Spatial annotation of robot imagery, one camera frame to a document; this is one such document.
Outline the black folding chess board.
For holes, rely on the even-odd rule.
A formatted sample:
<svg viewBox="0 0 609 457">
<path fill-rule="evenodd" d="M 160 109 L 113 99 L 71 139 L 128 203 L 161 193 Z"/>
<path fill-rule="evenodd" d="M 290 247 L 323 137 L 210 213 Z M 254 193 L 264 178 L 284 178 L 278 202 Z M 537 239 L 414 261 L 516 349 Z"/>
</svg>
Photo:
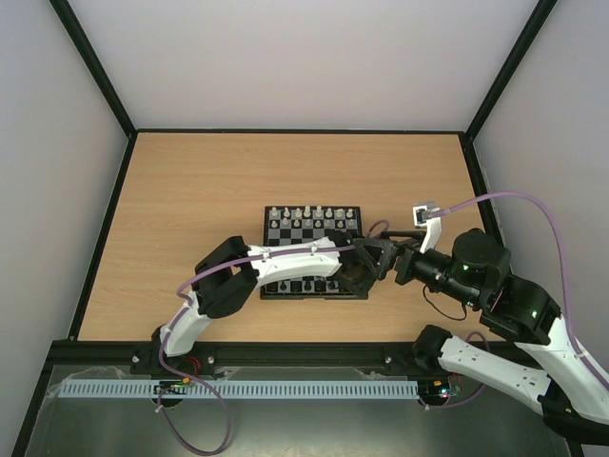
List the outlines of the black folding chess board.
<svg viewBox="0 0 609 457">
<path fill-rule="evenodd" d="M 276 207 L 279 211 L 278 216 L 271 215 L 272 207 L 265 207 L 265 227 L 264 227 L 264 245 L 265 246 L 284 247 L 284 246 L 290 246 L 290 245 L 297 245 L 297 244 L 301 244 L 301 243 L 307 243 L 307 242 L 316 240 L 318 238 L 322 238 L 324 236 L 330 236 L 337 230 L 348 232 L 351 235 L 362 235 L 363 234 L 363 224 L 362 224 L 362 215 L 361 215 L 360 207 L 321 206 L 323 208 L 323 212 L 324 212 L 322 219 L 317 219 L 315 217 L 315 210 L 316 210 L 317 206 L 311 206 L 311 217 L 310 218 L 304 218 L 304 212 L 305 212 L 306 206 L 304 206 L 304 207 L 287 206 L 287 207 L 290 208 L 290 210 L 291 210 L 291 217 L 287 218 L 290 220 L 290 226 L 288 228 L 285 228 L 282 226 L 282 220 L 285 218 L 284 217 L 285 207 L 281 207 L 281 208 Z M 301 210 L 303 212 L 302 217 L 300 217 L 300 218 L 295 217 L 296 208 L 301 208 Z M 326 219 L 324 217 L 325 212 L 328 208 L 332 208 L 332 210 L 333 210 L 333 218 L 331 218 L 331 219 Z M 337 209 L 344 210 L 343 219 L 336 218 L 335 212 Z M 349 209 L 354 210 L 354 217 L 352 219 L 346 218 L 346 212 Z M 296 219 L 299 219 L 301 221 L 301 226 L 299 228 L 293 227 L 294 220 L 296 220 Z M 306 228 L 304 226 L 304 222 L 306 219 L 310 219 L 312 221 L 312 226 L 310 228 Z M 277 220 L 278 227 L 272 228 L 270 226 L 270 222 L 272 220 Z M 316 220 L 322 221 L 321 228 L 314 228 Z M 333 228 L 325 228 L 324 227 L 325 220 L 333 220 Z M 336 222 L 338 220 L 344 221 L 343 228 L 336 228 Z M 356 225 L 354 228 L 349 228 L 347 226 L 348 220 L 355 221 Z M 312 282 L 313 288 L 311 291 L 305 290 L 305 282 L 307 282 L 307 281 Z M 325 281 L 325 290 L 324 291 L 317 291 L 315 289 L 315 283 L 317 281 Z M 283 282 L 287 283 L 287 291 L 280 290 L 280 284 Z M 300 282 L 301 290 L 298 292 L 292 291 L 291 287 L 290 287 L 292 282 Z M 328 290 L 327 289 L 328 282 L 334 282 L 336 288 L 334 290 Z M 277 285 L 277 290 L 274 292 L 270 292 L 267 290 L 266 287 L 269 284 L 261 287 L 260 297 L 262 300 L 303 300 L 303 299 L 307 299 L 307 298 L 323 298 L 323 299 L 337 299 L 337 300 L 339 300 L 339 299 L 356 300 L 357 299 L 357 297 L 355 295 L 353 295 L 349 291 L 341 288 L 336 280 L 332 280 L 332 279 L 324 278 L 324 277 L 303 276 L 303 277 L 291 278 L 288 280 L 281 280 L 281 281 L 274 282 L 274 283 Z"/>
</svg>

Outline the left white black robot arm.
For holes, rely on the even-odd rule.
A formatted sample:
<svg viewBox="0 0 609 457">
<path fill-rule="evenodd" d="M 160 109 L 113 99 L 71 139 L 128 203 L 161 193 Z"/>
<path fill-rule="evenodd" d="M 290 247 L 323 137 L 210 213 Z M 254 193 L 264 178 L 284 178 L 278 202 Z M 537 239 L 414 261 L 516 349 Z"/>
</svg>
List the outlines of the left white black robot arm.
<svg viewBox="0 0 609 457">
<path fill-rule="evenodd" d="M 166 357 L 189 353 L 199 335 L 214 321 L 241 310 L 254 290 L 270 283 L 306 276 L 330 278 L 357 296 L 365 296 L 380 280 L 366 239 L 337 231 L 290 246 L 247 245 L 241 236 L 226 239 L 176 290 L 183 304 L 159 328 L 160 352 Z"/>
</svg>

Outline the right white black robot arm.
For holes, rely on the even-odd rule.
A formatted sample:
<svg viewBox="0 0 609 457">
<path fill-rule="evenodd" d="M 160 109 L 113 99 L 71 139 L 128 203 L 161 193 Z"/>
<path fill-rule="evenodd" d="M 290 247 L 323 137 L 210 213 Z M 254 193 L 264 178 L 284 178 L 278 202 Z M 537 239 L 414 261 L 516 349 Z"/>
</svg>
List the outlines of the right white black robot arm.
<svg viewBox="0 0 609 457">
<path fill-rule="evenodd" d="M 460 234 L 451 254 L 436 251 L 443 215 L 433 204 L 413 208 L 422 233 L 401 233 L 397 283 L 419 281 L 478 312 L 482 325 L 538 365 L 519 365 L 428 325 L 412 348 L 417 366 L 470 377 L 520 401 L 563 438 L 607 446 L 608 374 L 573 335 L 566 309 L 543 287 L 511 273 L 510 251 L 479 228 Z"/>
</svg>

